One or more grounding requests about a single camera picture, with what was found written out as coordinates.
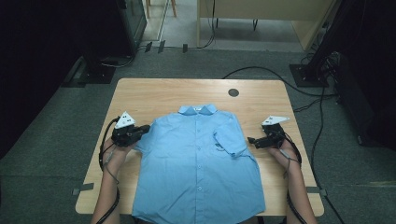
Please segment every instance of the button-up shirt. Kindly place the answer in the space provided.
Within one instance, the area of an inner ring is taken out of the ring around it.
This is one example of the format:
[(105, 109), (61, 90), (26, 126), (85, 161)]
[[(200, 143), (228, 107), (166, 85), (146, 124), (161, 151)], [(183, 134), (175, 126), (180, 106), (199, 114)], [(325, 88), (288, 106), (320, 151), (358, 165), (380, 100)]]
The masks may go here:
[(260, 170), (233, 113), (182, 106), (155, 119), (132, 216), (153, 223), (238, 223), (265, 210)]

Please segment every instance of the gray carpet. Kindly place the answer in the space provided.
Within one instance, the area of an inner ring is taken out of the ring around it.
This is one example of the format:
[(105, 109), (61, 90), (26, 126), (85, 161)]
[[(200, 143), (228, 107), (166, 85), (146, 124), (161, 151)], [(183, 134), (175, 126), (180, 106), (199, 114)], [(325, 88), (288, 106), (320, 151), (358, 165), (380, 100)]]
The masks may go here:
[[(117, 69), (111, 84), (60, 88), (18, 143), (0, 161), (2, 201), (0, 223), (88, 223), (91, 216), (75, 210), (78, 188), (86, 174), (107, 108), (123, 77), (222, 78), (246, 66), (265, 66), (294, 85), (290, 63), (303, 53), (165, 49), (140, 51), (134, 61)], [(229, 79), (277, 79), (261, 69), (248, 69)], [(294, 108), (315, 97), (287, 87)], [(320, 88), (301, 89), (319, 94)], [(345, 109), (336, 99), (323, 102), (324, 129), (315, 152), (315, 169), (321, 185), (345, 223), (395, 223), (396, 152), (360, 147)], [(320, 127), (318, 105), (296, 113), (308, 155)], [(319, 223), (339, 223), (323, 200), (325, 214)], [(122, 216), (122, 223), (131, 223)], [(266, 217), (278, 223), (281, 217)]]

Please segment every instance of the wooden table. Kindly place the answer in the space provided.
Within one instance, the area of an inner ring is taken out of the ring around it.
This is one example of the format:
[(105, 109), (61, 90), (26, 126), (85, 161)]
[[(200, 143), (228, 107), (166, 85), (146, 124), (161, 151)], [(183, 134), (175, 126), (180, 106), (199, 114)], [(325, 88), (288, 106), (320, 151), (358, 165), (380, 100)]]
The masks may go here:
[[(213, 1), (197, 0), (197, 47), (201, 18), (212, 18)], [(216, 0), (214, 18), (291, 21), (303, 50), (311, 48), (337, 0)]]
[[(229, 89), (237, 89), (239, 95), (232, 97)], [(231, 79), (172, 79), (172, 78), (124, 78), (114, 92), (107, 111), (103, 129), (92, 155), (84, 184), (94, 183), (92, 190), (82, 191), (78, 196), (76, 210), (80, 214), (92, 214), (99, 189), (102, 171), (98, 165), (99, 146), (107, 124), (124, 111), (135, 120), (136, 125), (150, 124), (154, 119), (177, 112), (181, 105), (214, 104), (218, 110), (235, 113), (245, 137), (264, 137), (261, 123), (270, 115), (289, 117), (281, 125), (290, 135), (303, 157), (304, 181), (308, 187), (316, 183), (306, 156), (304, 144), (293, 115), (285, 85), (278, 80), (231, 80)], [(256, 149), (248, 143), (260, 166), (262, 187), (267, 210), (258, 216), (285, 216), (287, 182), (284, 169), (265, 149)], [(131, 214), (139, 176), (141, 153), (128, 154), (119, 174), (120, 212)], [(316, 216), (324, 213), (318, 193), (308, 193)]]

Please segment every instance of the human arm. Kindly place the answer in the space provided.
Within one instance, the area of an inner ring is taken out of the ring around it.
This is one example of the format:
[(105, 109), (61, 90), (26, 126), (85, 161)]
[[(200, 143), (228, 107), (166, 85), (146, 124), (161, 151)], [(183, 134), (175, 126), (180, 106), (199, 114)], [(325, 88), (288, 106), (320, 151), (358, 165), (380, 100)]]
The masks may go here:
[[(124, 164), (126, 156), (134, 147), (135, 144), (128, 147), (116, 147), (113, 145), (111, 139), (107, 139), (104, 144), (104, 149), (108, 148), (103, 156), (104, 162), (107, 161), (111, 155), (106, 167), (103, 169), (102, 185), (99, 192), (98, 201), (93, 212), (91, 223), (97, 221), (108, 211), (117, 198), (117, 177), (121, 166)], [(118, 206), (108, 216), (103, 223), (120, 223), (120, 209)]]
[[(280, 148), (290, 156), (291, 160), (287, 159), (278, 148), (270, 147), (268, 148), (268, 152), (273, 155), (287, 171), (289, 195), (295, 209), (306, 223), (315, 224), (317, 220), (306, 193), (303, 173), (300, 163), (297, 162), (297, 156), (293, 147), (289, 141), (284, 140)], [(301, 223), (289, 206), (287, 210), (287, 223)]]

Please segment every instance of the shirt collar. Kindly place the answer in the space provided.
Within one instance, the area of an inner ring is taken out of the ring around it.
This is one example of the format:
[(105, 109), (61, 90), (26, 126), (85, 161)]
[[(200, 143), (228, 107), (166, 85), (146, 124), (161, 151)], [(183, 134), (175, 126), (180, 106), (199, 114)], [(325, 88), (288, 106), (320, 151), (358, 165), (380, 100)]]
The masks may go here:
[(183, 105), (178, 110), (178, 113), (182, 115), (212, 115), (216, 111), (216, 107), (214, 105)]

